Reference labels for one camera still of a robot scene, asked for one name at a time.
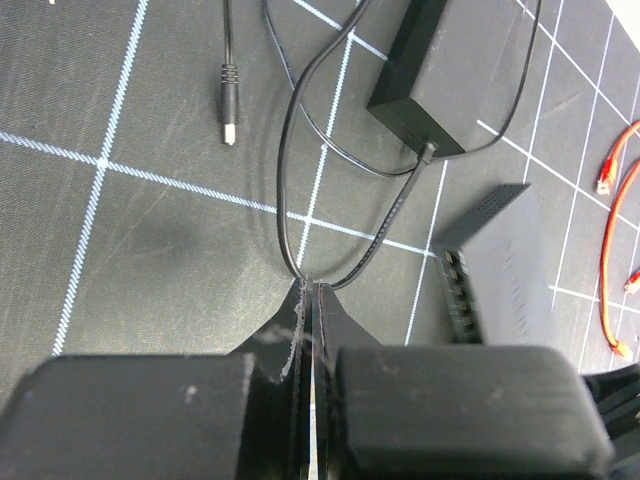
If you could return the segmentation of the black power adapter brick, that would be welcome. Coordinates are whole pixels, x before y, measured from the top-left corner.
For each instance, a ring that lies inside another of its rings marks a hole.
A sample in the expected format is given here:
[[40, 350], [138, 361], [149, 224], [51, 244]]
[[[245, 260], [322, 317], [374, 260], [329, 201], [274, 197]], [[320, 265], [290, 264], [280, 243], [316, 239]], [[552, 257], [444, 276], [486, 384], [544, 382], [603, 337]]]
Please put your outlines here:
[[368, 112], [415, 153], [475, 155], [471, 128], [517, 18], [540, 26], [541, 2], [412, 1], [372, 91]]

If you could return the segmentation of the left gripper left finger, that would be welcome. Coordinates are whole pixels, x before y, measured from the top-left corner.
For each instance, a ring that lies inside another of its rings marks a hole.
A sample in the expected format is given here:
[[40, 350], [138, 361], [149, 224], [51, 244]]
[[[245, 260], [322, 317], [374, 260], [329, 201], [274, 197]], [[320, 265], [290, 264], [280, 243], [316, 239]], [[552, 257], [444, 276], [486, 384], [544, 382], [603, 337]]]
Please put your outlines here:
[[5, 479], [304, 479], [311, 284], [225, 355], [72, 355], [1, 414]]

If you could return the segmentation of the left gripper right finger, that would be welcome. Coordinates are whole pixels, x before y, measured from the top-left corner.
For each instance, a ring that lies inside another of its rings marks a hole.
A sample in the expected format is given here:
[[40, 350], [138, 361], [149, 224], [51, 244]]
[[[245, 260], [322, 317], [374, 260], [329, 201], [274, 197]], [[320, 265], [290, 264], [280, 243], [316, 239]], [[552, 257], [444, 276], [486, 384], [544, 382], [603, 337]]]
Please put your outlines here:
[[385, 346], [314, 289], [323, 479], [604, 479], [590, 392], [541, 346]]

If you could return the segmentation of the black network switch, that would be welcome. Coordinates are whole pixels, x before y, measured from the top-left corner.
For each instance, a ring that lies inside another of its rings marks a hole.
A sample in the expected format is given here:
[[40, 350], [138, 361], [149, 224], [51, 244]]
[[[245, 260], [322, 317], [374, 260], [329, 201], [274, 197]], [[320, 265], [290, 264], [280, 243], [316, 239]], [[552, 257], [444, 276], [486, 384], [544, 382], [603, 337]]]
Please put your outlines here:
[[554, 283], [543, 227], [536, 188], [502, 183], [437, 232], [443, 342], [548, 346], [582, 370], [590, 300]]

